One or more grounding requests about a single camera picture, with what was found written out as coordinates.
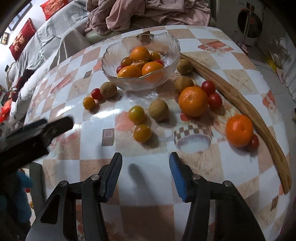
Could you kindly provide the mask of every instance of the pink blanket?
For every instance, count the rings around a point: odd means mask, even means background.
[[[105,35],[130,25],[147,28],[159,25],[207,26],[208,4],[202,0],[87,0],[90,12],[85,32]]]

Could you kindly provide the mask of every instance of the tile floor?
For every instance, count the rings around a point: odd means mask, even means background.
[[[264,62],[262,53],[256,47],[249,47],[249,58],[256,65],[257,69],[263,75],[265,81],[270,87],[276,104],[283,116],[283,120],[286,127],[286,133],[290,149],[291,164],[290,170],[293,179],[292,188],[291,188],[291,200],[294,200],[296,195],[296,123],[291,120],[292,117],[295,117],[296,102],[293,100],[292,95],[289,93],[289,90],[285,84],[281,84],[277,75],[275,75],[269,66]],[[290,203],[288,213],[291,211],[293,202]]]

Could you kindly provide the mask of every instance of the wooden stick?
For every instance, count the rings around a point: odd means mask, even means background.
[[[267,145],[273,163],[278,171],[284,193],[287,194],[291,189],[292,178],[286,157],[279,144],[270,133],[258,111],[243,97],[243,95],[236,88],[234,88],[221,76],[198,63],[191,57],[186,56],[185,54],[181,53],[181,58],[189,60],[198,74],[200,74],[206,80],[212,81],[215,84],[217,90],[219,90],[227,100],[229,100],[244,115],[250,118],[255,129]]]

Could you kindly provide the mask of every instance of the glass bowl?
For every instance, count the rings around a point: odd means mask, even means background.
[[[135,47],[144,46],[149,52],[157,52],[165,67],[138,78],[117,77],[116,69],[123,58]],[[110,45],[102,58],[102,71],[107,79],[125,91],[149,90],[162,85],[175,72],[180,60],[179,41],[170,33],[140,34],[127,37]]]

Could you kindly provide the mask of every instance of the white curtain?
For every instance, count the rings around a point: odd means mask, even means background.
[[[290,59],[283,64],[284,81],[296,101],[296,48],[288,34],[285,36],[285,42]]]

